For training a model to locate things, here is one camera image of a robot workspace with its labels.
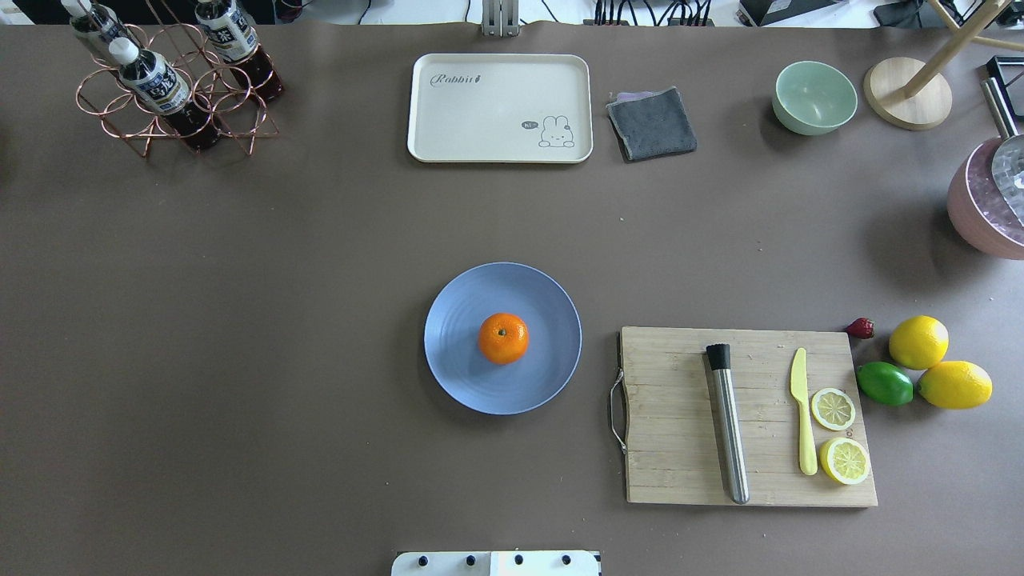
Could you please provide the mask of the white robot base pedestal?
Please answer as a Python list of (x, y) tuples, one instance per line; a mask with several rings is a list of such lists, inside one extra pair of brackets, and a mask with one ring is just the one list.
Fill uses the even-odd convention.
[(409, 551), (391, 575), (601, 575), (600, 553), (588, 550)]

